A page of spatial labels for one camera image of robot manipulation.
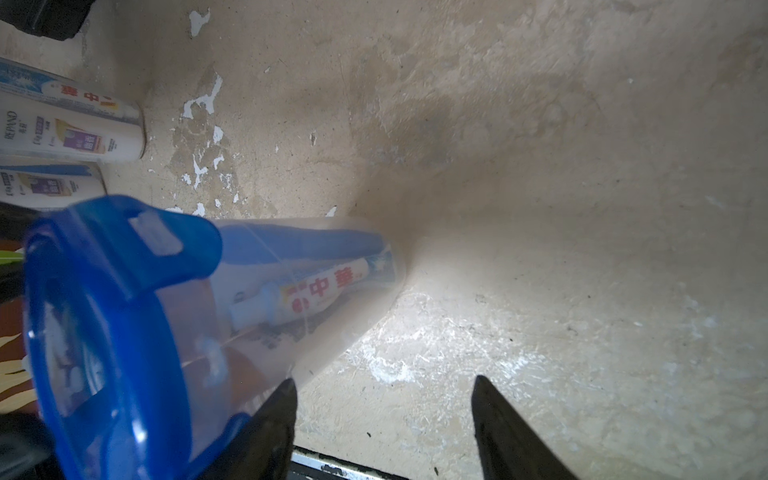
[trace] white paint chip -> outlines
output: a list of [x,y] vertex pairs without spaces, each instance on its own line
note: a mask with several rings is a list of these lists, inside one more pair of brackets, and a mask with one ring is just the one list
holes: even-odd
[[200,168],[197,166],[197,161],[192,160],[192,163],[194,164],[194,186],[193,188],[197,190],[197,186],[200,185],[200,182],[202,180],[200,179],[203,175],[208,173],[208,167]]
[[413,371],[403,361],[387,362],[385,359],[377,357],[371,359],[368,369],[379,383],[392,385],[394,382],[416,381]]
[[205,94],[193,100],[188,100],[187,103],[184,104],[184,112],[181,114],[181,116],[184,118],[192,118],[192,104],[197,104],[201,107],[205,105],[205,110],[208,112],[208,114],[212,114],[214,112],[214,100],[219,94],[219,91],[221,90],[221,84],[223,82],[224,80],[221,78],[221,76],[216,74],[214,89],[210,91],[210,95]]
[[221,143],[222,138],[224,138],[224,131],[218,125],[214,125],[214,145]]
[[725,209],[727,208],[727,207],[726,207],[726,205],[725,205],[723,202],[719,201],[719,200],[718,200],[717,198],[715,198],[715,197],[711,197],[710,195],[707,195],[707,196],[705,196],[704,198],[706,198],[706,199],[707,199],[707,201],[708,201],[710,204],[713,204],[715,207],[717,207],[717,208],[719,208],[719,209],[721,209],[721,210],[725,210]]
[[200,15],[200,13],[196,11],[190,12],[190,33],[192,34],[192,37],[197,37],[197,35],[200,33],[200,29],[210,21],[210,8],[208,9],[208,13],[205,14],[205,16]]
[[219,174],[219,180],[224,184],[224,188],[232,191],[232,174]]
[[197,203],[197,210],[192,212],[197,217],[205,217],[205,207],[200,202]]

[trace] dirty floor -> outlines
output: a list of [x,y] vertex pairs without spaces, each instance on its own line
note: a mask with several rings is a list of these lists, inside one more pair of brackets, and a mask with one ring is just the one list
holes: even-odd
[[582,478],[768,477],[768,2],[97,0],[0,45],[141,104],[112,193],[404,246],[298,445],[481,478],[482,373]]

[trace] blue plastic container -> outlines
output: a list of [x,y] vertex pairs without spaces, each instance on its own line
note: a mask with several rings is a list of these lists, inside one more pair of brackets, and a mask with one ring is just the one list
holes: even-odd
[[212,223],[121,196],[46,214],[25,272],[38,402],[69,480],[195,478],[404,277],[360,219]]

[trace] toothpaste tube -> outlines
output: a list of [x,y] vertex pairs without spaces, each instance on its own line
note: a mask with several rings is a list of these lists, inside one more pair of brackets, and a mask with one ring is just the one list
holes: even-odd
[[36,210],[66,208],[104,195],[98,166],[0,157],[0,200]]
[[144,150],[141,111],[67,78],[0,58],[0,153],[126,162]]
[[301,280],[269,282],[256,296],[230,307],[232,326],[236,331],[268,323],[280,326],[310,318],[327,309],[343,293],[368,285],[395,280],[392,252],[359,258],[316,273]]

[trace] plastic cup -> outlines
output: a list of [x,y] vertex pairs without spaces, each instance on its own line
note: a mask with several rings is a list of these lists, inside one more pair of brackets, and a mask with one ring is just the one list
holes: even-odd
[[210,222],[119,196],[47,214],[26,247],[27,347],[70,480],[194,478],[405,276],[362,219]]

